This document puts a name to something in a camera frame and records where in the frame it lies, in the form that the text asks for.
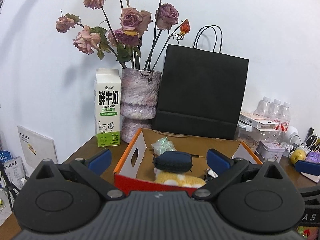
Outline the dark navy zip pouch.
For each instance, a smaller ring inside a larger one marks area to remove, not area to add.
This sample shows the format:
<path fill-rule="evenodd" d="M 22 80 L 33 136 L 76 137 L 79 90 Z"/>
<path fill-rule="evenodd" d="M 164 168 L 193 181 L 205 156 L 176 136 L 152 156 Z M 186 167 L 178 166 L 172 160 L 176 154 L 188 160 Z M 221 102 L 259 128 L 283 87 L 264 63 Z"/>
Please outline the dark navy zip pouch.
<path fill-rule="evenodd" d="M 153 156 L 152 163 L 155 168 L 172 173 L 188 172 L 193 166 L 192 156 L 179 151 L 167 151 L 157 157 Z"/>

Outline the iridescent packet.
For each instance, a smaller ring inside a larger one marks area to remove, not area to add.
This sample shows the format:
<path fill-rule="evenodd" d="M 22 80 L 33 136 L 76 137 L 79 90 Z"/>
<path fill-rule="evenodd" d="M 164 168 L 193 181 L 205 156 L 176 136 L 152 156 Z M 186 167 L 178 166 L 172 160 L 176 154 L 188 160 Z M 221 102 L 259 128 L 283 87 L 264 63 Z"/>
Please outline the iridescent packet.
<path fill-rule="evenodd" d="M 176 151 L 174 143 L 168 137 L 162 137 L 151 144 L 155 155 L 161 155 L 167 151 Z"/>

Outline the black phone charger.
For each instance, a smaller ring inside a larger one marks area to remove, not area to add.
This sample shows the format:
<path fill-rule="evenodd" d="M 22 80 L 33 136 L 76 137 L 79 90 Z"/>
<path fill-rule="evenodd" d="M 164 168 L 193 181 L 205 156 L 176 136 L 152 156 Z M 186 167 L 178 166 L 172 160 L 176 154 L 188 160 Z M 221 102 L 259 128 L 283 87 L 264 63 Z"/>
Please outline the black phone charger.
<path fill-rule="evenodd" d="M 314 129 L 312 127 L 309 128 L 305 143 L 307 145 L 310 145 L 312 143 L 312 135 L 313 135 Z"/>

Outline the clear seed storage container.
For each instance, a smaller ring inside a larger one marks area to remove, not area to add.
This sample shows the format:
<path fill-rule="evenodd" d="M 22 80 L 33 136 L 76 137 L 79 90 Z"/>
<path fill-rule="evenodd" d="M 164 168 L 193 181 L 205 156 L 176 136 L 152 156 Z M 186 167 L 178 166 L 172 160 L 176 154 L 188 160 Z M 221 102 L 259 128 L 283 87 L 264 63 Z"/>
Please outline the clear seed storage container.
<path fill-rule="evenodd" d="M 264 136 L 265 132 L 239 121 L 234 139 L 244 142 L 254 152 Z"/>

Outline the white floral tin box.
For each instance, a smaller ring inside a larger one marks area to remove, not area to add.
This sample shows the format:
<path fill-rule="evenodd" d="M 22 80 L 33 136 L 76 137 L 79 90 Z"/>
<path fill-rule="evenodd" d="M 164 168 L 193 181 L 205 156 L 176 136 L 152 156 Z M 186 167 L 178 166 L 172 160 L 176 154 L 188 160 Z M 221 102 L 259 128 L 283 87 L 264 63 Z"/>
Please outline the white floral tin box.
<path fill-rule="evenodd" d="M 285 148 L 281 144 L 264 140 L 259 141 L 255 150 L 256 156 L 263 163 L 268 159 L 274 159 L 279 163 L 284 152 Z"/>

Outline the white flat carton box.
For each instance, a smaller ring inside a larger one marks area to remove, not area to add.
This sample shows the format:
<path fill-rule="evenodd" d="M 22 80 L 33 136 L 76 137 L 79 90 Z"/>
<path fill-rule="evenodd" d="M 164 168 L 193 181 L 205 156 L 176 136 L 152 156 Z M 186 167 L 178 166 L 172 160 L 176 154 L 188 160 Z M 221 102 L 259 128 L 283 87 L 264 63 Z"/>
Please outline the white flat carton box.
<path fill-rule="evenodd" d="M 277 122 L 274 122 L 269 118 L 265 118 L 264 116 L 260 116 L 254 113 L 241 112 L 239 120 L 247 125 L 250 125 L 258 129 L 275 128 L 278 125 Z"/>

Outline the right clear water bottle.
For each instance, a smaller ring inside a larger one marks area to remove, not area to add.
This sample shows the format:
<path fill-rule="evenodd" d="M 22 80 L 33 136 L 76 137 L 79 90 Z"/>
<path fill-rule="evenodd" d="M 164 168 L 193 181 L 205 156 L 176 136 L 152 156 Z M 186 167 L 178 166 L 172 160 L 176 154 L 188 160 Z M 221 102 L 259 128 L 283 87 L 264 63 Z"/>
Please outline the right clear water bottle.
<path fill-rule="evenodd" d="M 291 121 L 291 113 L 290 113 L 291 105 L 288 102 L 284 102 L 278 110 L 276 115 L 278 122 L 278 130 L 286 132 Z"/>

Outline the clear water bottle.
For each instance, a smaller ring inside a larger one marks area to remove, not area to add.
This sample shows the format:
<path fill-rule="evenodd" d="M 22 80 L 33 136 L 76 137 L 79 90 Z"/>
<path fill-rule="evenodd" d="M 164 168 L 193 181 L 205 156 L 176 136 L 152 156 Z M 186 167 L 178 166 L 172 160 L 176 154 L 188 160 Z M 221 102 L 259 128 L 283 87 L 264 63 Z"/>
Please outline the clear water bottle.
<path fill-rule="evenodd" d="M 271 103 L 271 98 L 263 97 L 262 100 L 259 101 L 257 108 L 254 111 L 254 114 L 259 116 L 265 116 L 268 112 L 269 106 Z"/>
<path fill-rule="evenodd" d="M 286 132 L 291 121 L 291 113 L 290 113 L 291 105 L 288 102 L 284 102 L 278 110 L 276 115 L 278 122 L 278 130 Z"/>
<path fill-rule="evenodd" d="M 278 113 L 280 106 L 281 101 L 274 99 L 274 101 L 271 102 L 269 105 L 266 117 L 268 117 L 270 120 L 274 120 L 276 118 L 276 114 Z"/>

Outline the left clear water bottle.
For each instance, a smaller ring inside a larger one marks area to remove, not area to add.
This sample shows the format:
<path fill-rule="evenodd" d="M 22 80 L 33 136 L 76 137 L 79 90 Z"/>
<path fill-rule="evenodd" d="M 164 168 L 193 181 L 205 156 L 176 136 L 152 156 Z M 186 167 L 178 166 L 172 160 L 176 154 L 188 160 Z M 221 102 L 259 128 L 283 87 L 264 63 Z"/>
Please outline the left clear water bottle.
<path fill-rule="evenodd" d="M 257 108 L 254 111 L 254 114 L 259 116 L 265 116 L 268 112 L 269 106 L 271 103 L 271 98 L 263 97 L 262 100 L 259 101 Z"/>

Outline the middle clear water bottle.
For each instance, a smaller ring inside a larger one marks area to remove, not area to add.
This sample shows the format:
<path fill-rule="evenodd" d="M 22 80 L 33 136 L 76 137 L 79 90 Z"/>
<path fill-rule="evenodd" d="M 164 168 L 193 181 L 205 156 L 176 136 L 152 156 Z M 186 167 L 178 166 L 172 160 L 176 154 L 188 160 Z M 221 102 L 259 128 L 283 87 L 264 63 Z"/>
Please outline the middle clear water bottle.
<path fill-rule="evenodd" d="M 268 117 L 270 120 L 274 120 L 276 118 L 276 114 L 278 113 L 280 106 L 281 101 L 274 99 L 274 101 L 271 102 L 269 105 L 266 117 Z"/>

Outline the black paper shopping bag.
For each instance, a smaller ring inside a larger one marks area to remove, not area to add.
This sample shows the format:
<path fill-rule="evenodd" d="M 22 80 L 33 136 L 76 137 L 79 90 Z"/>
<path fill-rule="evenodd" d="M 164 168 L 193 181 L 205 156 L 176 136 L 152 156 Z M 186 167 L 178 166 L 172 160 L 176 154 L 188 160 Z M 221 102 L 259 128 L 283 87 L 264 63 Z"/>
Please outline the black paper shopping bag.
<path fill-rule="evenodd" d="M 241 57 L 168 45 L 152 129 L 232 140 L 248 65 Z"/>

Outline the purple textured vase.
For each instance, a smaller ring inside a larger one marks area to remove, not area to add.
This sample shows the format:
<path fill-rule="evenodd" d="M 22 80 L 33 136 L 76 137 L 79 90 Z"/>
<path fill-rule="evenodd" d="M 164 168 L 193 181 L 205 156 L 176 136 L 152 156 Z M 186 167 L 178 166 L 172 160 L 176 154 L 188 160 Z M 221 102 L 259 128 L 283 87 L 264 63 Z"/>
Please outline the purple textured vase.
<path fill-rule="evenodd" d="M 130 143 L 140 128 L 150 128 L 156 116 L 161 72 L 122 69 L 120 114 L 123 122 L 120 137 Z"/>

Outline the black tripod stand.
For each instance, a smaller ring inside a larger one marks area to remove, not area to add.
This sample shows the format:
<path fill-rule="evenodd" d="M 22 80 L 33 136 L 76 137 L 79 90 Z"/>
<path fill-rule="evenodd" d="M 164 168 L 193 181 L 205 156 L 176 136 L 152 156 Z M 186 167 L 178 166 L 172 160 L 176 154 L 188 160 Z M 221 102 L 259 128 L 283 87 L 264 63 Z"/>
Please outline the black tripod stand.
<path fill-rule="evenodd" d="M 10 209 L 11 209 L 11 212 L 13 213 L 13 204 L 12 204 L 12 201 L 11 201 L 11 198 L 16 198 L 16 193 L 14 191 L 14 184 L 12 182 L 10 182 L 5 170 L 4 170 L 4 166 L 2 164 L 2 162 L 0 162 L 0 169 L 1 169 L 1 176 L 4 178 L 4 191 L 7 193 L 7 197 L 8 197 L 8 201 L 9 201 L 9 206 L 10 206 Z"/>

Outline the blue white packets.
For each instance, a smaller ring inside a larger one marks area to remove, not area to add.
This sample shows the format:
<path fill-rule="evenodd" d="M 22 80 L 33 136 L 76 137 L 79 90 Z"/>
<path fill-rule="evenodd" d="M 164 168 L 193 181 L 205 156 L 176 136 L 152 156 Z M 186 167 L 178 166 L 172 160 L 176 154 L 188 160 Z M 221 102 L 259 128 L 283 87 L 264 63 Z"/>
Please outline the blue white packets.
<path fill-rule="evenodd" d="M 1 162 L 9 181 L 21 189 L 23 187 L 22 179 L 25 178 L 22 158 L 20 156 L 13 158 L 9 151 L 1 151 Z"/>

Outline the dried pink rose bouquet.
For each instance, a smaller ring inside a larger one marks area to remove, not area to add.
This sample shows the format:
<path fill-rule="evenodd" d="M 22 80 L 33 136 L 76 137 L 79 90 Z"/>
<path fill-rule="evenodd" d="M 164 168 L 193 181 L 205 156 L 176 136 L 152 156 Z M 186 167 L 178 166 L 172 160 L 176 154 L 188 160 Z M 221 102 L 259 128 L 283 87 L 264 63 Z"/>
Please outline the dried pink rose bouquet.
<path fill-rule="evenodd" d="M 101 25 L 90 27 L 81 22 L 81 18 L 75 14 L 61 14 L 55 23 L 57 32 L 66 33 L 72 28 L 80 27 L 75 39 L 74 46 L 78 51 L 91 55 L 97 54 L 102 60 L 106 53 L 112 53 L 119 64 L 126 68 L 126 64 L 131 63 L 134 69 L 140 69 L 141 47 L 143 35 L 148 30 L 151 23 L 153 27 L 153 39 L 148 57 L 145 61 L 143 70 L 152 72 L 158 63 L 153 60 L 153 51 L 162 33 L 167 33 L 168 37 L 164 45 L 168 45 L 170 40 L 180 42 L 185 35 L 190 32 L 188 20 L 179 19 L 178 10 L 170 3 L 163 3 L 159 0 L 158 8 L 155 13 L 146 10 L 138 10 L 131 7 L 130 0 L 119 0 L 120 2 L 120 28 L 113 29 L 108 17 L 104 22 L 107 28 Z M 104 11 L 105 0 L 83 0 L 86 8 Z"/>

